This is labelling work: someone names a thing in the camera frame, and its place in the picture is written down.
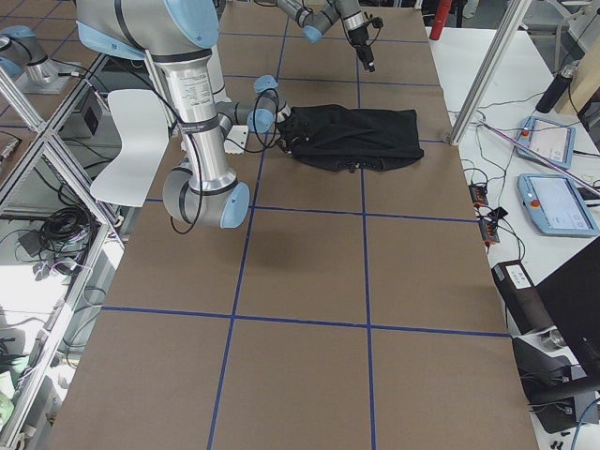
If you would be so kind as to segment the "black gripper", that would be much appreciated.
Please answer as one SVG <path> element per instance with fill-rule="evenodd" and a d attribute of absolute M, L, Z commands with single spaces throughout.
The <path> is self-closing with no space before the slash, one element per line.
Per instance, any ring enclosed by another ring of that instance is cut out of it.
<path fill-rule="evenodd" d="M 368 45 L 368 39 L 368 29 L 365 26 L 359 26 L 349 31 L 349 40 L 359 60 L 362 61 L 364 69 L 368 72 L 374 72 L 375 64 L 372 50 Z"/>
<path fill-rule="evenodd" d="M 292 112 L 276 125 L 276 145 L 284 153 L 291 153 L 297 144 L 305 141 L 305 124 Z"/>

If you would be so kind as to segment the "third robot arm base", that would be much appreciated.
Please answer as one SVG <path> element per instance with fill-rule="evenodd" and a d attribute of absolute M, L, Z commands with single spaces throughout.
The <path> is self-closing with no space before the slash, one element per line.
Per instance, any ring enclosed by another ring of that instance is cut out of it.
<path fill-rule="evenodd" d="M 33 30 L 25 25 L 1 30 L 1 68 L 25 94 L 61 94 L 70 73 L 51 59 Z"/>

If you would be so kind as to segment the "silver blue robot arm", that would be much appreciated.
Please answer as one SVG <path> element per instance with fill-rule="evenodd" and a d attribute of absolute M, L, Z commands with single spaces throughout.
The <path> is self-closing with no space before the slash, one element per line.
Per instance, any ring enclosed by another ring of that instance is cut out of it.
<path fill-rule="evenodd" d="M 326 1 L 319 11 L 314 11 L 302 1 L 272 1 L 302 28 L 304 37 L 310 43 L 317 43 L 336 24 L 341 23 L 348 43 L 362 63 L 364 70 L 375 71 L 374 55 L 371 49 L 374 39 L 369 37 L 369 27 L 377 31 L 383 28 L 383 19 L 361 9 L 358 1 Z"/>
<path fill-rule="evenodd" d="M 291 109 L 274 78 L 255 83 L 251 106 L 218 103 L 211 61 L 218 41 L 218 13 L 211 1 L 79 1 L 77 26 L 91 50 L 129 60 L 150 57 L 166 78 L 168 103 L 184 136 L 187 156 L 169 173 L 163 202 L 173 221 L 232 229 L 248 213 L 250 191 L 239 182 L 224 148 L 229 124 L 224 113 L 237 112 L 264 133 L 285 121 Z"/>

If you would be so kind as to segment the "black monitor arm base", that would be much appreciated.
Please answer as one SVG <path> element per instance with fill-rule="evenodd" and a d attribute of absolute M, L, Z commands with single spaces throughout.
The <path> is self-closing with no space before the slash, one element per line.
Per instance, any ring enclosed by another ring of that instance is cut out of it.
<path fill-rule="evenodd" d="M 512 347 L 521 385 L 533 414 L 547 433 L 597 425 L 599 375 L 589 374 L 565 356 L 550 356 L 515 337 Z"/>

